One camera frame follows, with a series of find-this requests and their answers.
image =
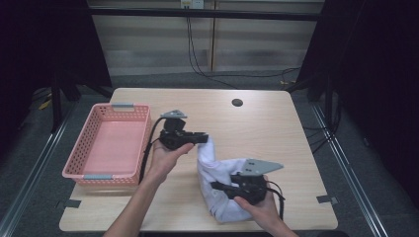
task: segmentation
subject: basket handle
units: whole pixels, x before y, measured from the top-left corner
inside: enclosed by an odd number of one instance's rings
[[[118,109],[123,110],[125,113],[135,112],[134,103],[130,103],[130,102],[114,102],[114,103],[111,103],[111,107],[114,112],[119,112]]]
[[[112,180],[113,175],[84,175],[83,180]]]

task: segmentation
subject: white cloth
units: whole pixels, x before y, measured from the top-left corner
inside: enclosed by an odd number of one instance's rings
[[[251,218],[249,212],[242,209],[224,191],[214,190],[210,183],[219,181],[231,185],[230,175],[241,171],[247,158],[217,161],[212,139],[198,145],[198,174],[201,192],[206,200],[209,212],[218,222],[241,221]]]

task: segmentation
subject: gray carpet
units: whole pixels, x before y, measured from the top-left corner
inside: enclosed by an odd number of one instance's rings
[[[246,72],[247,75],[271,75],[281,72]],[[291,83],[297,72],[283,77],[215,77],[214,81],[195,73],[179,73],[149,76],[124,76],[113,78],[114,88],[211,88],[211,89],[254,89],[282,90],[282,80]],[[91,107],[108,99],[97,95],[94,91],[80,87],[83,96],[77,102],[76,109],[69,118],[68,125],[60,142],[46,165],[41,180],[34,191],[23,215],[16,226],[13,236],[102,236],[102,233],[65,233],[59,230],[58,222],[63,210],[56,208],[61,200],[69,198],[74,183],[61,176],[62,168],[68,158],[75,140],[80,132]],[[305,92],[292,93],[292,98],[304,127],[319,127],[311,104],[306,100]],[[64,101],[64,110],[71,106]],[[7,161],[0,169],[0,214],[4,216],[8,207],[18,194],[20,187],[35,165],[42,147],[46,144],[51,127],[51,107],[38,111],[39,102],[35,102],[30,115],[26,119],[15,145],[8,153]],[[324,140],[322,132],[315,129],[305,130],[308,142],[314,143],[315,149]],[[343,111],[337,137],[341,143],[352,168],[362,183],[373,206],[376,208],[389,236],[419,236],[419,211],[411,204],[403,189],[385,171],[379,156],[373,148],[367,147],[364,137],[351,118]],[[339,221],[338,229],[350,236],[374,236],[365,217],[343,176],[334,154],[328,144],[324,144],[314,158],[328,194],[339,200],[334,204]],[[300,236],[317,236],[321,230],[298,231]],[[146,233],[145,236],[163,236],[163,233]],[[176,236],[193,236],[193,234],[176,234]],[[255,234],[217,234],[217,236],[255,236]]]

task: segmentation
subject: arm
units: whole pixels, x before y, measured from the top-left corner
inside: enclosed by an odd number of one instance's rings
[[[175,167],[178,158],[188,153],[194,145],[185,144],[177,150],[167,150],[160,141],[154,144],[151,167],[132,195],[128,204],[104,236],[137,236],[145,214],[154,199],[158,187]]]
[[[256,205],[250,204],[242,197],[235,197],[234,200],[253,216],[253,219],[261,228],[271,235],[275,237],[297,236],[280,219],[272,192],[267,192],[265,199]]]

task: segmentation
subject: wall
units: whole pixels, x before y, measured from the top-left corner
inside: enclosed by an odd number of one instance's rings
[[[91,6],[180,8],[180,1],[90,0]],[[319,13],[323,1],[205,1],[205,9]],[[193,71],[185,18],[94,16],[111,76]],[[301,66],[314,22],[191,19],[203,71]]]

